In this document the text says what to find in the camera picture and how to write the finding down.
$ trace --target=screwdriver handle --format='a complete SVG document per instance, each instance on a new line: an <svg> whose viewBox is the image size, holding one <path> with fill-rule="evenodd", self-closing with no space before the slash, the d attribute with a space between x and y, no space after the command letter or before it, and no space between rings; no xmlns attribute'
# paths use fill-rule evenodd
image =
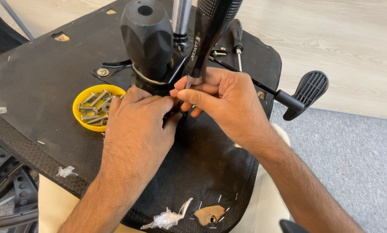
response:
<svg viewBox="0 0 387 233"><path fill-rule="evenodd" d="M237 49L240 49L241 51L243 50L243 46L241 43L241 38L242 38L242 25L239 19L234 19L232 20L230 26L231 32L233 35L233 50L235 53L237 52Z"/></svg>

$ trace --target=forearm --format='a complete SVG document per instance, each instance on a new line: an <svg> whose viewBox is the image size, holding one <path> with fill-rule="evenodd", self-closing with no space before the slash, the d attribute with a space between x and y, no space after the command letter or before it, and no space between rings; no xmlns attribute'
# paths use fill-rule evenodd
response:
<svg viewBox="0 0 387 233"><path fill-rule="evenodd" d="M276 184L294 220L310 232L362 232L272 129L255 157Z"/></svg>
<svg viewBox="0 0 387 233"><path fill-rule="evenodd" d="M59 233L67 232L113 232L134 204L134 197L119 187L110 179L99 174L87 189L83 199L77 204L71 215L60 227Z"/></svg>

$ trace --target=black rubber cap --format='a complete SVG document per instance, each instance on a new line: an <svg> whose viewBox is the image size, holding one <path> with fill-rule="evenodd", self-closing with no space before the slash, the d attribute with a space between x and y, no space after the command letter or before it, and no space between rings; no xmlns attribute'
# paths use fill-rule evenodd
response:
<svg viewBox="0 0 387 233"><path fill-rule="evenodd" d="M156 0L132 0L124 8L121 32L129 59L149 79L159 79L173 54L173 32L165 8Z"/></svg>

